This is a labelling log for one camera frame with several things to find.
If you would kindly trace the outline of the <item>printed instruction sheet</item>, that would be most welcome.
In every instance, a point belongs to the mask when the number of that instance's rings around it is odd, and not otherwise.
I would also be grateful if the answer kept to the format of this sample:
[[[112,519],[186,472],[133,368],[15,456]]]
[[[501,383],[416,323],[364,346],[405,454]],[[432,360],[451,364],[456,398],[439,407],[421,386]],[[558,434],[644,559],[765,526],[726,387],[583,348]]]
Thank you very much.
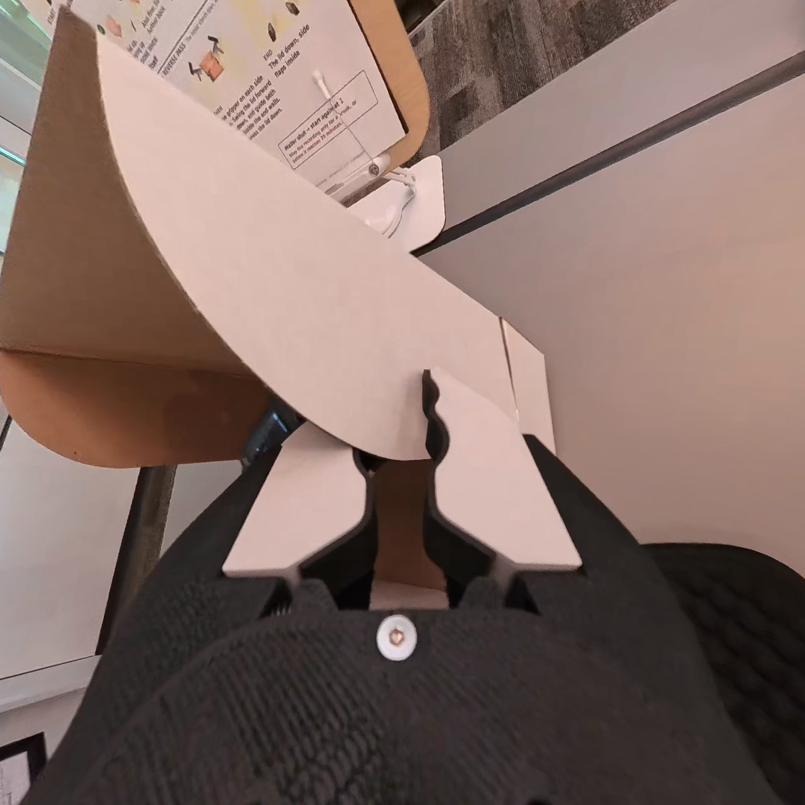
[[[394,170],[392,2],[23,2],[52,36],[63,8],[327,195]]]

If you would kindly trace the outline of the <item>white cardboard box with lid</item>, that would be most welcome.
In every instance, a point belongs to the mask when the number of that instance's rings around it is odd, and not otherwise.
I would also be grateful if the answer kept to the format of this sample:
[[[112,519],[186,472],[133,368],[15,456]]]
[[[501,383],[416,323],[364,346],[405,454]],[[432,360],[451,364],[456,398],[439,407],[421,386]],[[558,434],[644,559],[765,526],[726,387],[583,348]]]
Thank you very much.
[[[371,472],[430,457],[425,369],[518,409],[542,357],[504,320],[371,231],[63,8],[2,269],[2,398],[83,465],[230,460],[271,403]],[[277,448],[196,522],[213,577]]]

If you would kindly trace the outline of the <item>rounded wooden board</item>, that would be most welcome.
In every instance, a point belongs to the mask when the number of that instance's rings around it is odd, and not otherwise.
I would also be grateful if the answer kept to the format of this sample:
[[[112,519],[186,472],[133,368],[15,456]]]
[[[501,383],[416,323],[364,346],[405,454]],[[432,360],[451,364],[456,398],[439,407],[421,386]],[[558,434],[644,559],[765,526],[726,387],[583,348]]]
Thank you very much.
[[[350,5],[407,127],[407,134],[388,149],[393,170],[415,156],[428,133],[428,86],[395,2],[351,1]]]

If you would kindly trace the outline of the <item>white metal document stand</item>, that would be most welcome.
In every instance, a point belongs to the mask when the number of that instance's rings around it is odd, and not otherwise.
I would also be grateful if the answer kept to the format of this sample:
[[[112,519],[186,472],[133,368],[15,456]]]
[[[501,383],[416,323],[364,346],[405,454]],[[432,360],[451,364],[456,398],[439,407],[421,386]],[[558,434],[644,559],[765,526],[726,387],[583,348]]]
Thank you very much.
[[[325,106],[340,133],[347,133],[364,157],[356,169],[325,190],[325,194],[347,206],[353,204],[355,196],[361,195],[353,205],[352,214],[410,253],[432,242],[445,223],[440,159],[428,158],[423,167],[410,169],[391,168],[388,154],[371,157],[347,123],[342,106],[331,93],[323,73],[315,70],[312,79],[324,96]]]

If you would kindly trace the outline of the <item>dark metal post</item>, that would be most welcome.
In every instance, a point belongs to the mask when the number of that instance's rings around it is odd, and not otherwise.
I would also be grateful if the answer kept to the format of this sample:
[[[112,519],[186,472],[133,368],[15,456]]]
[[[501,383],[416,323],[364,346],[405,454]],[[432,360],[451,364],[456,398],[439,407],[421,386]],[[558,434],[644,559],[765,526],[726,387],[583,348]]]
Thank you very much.
[[[160,556],[176,478],[175,465],[141,468],[117,554],[95,654],[109,639]]]

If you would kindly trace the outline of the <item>black frame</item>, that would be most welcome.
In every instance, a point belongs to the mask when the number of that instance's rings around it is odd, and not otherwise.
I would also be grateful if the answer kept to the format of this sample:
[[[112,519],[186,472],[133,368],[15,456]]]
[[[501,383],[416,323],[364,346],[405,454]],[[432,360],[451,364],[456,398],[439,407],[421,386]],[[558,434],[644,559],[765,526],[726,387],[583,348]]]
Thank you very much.
[[[19,804],[47,762],[43,732],[1,746],[1,804]]]

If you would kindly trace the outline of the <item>black mesh chair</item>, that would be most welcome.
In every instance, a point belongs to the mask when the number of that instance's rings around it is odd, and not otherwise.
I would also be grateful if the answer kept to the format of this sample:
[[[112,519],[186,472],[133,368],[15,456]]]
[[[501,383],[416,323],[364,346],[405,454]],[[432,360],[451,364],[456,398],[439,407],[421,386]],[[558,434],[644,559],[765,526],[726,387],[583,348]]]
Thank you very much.
[[[654,544],[721,699],[774,792],[804,803],[804,582],[760,552]]]

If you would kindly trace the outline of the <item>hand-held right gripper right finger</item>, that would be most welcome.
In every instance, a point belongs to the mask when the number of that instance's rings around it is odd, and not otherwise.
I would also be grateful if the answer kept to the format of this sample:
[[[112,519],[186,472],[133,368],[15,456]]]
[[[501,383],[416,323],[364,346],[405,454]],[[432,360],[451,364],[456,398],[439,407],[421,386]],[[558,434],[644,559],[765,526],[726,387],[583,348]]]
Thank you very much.
[[[516,397],[506,408],[446,369],[425,369],[422,408],[432,460],[423,515],[427,557],[441,570],[448,607],[488,579],[508,595],[532,573],[583,568],[523,435]]]

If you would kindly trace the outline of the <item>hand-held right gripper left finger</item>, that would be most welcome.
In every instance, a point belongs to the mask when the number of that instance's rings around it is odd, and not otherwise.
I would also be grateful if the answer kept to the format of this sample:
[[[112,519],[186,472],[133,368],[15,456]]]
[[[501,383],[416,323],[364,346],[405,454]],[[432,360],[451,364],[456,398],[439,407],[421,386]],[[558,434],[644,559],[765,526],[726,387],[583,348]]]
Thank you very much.
[[[222,572],[290,590],[317,579],[339,608],[368,609],[377,553],[371,472],[355,448],[305,423],[279,449]]]

